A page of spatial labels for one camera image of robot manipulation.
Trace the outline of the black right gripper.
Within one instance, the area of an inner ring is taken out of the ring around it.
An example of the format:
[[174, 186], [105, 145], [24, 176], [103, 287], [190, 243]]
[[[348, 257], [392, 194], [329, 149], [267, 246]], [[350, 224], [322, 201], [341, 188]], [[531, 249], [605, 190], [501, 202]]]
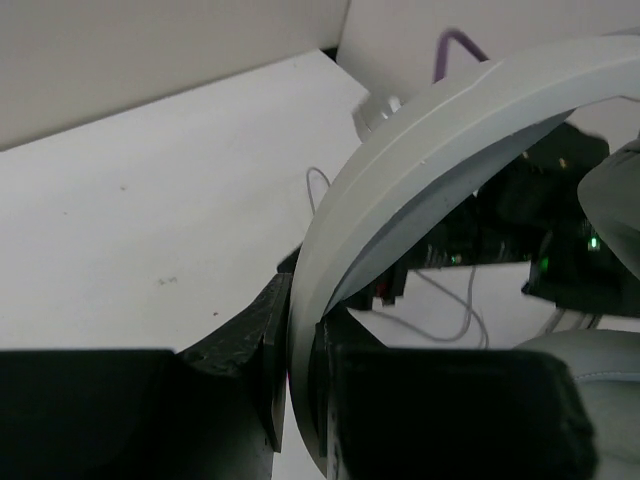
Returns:
[[606, 139], [569, 122], [524, 151], [438, 222], [407, 253], [352, 295], [350, 307], [374, 299], [393, 304], [412, 269], [527, 262], [562, 215], [580, 216], [576, 188], [610, 153]]

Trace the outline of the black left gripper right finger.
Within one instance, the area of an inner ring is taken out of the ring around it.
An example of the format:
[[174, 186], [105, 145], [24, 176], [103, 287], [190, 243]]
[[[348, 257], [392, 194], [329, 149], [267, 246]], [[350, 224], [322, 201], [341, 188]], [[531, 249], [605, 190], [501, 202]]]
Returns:
[[331, 479], [591, 479], [594, 428], [567, 366], [526, 350], [383, 345], [347, 310], [315, 328]]

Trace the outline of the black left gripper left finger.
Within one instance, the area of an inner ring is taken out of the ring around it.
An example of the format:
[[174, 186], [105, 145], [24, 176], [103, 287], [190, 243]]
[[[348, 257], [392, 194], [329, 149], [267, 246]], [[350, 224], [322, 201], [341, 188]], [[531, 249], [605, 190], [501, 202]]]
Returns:
[[5, 479], [268, 479], [292, 278], [192, 346], [1, 355]]

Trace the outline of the white over-ear headphones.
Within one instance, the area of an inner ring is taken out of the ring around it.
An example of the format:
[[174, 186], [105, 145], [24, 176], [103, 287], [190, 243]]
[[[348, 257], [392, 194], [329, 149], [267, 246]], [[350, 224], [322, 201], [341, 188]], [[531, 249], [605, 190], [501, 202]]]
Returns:
[[441, 80], [377, 127], [319, 205], [295, 269], [288, 329], [298, 429], [326, 477], [309, 394], [315, 327], [574, 110], [639, 96], [639, 32], [539, 45]]

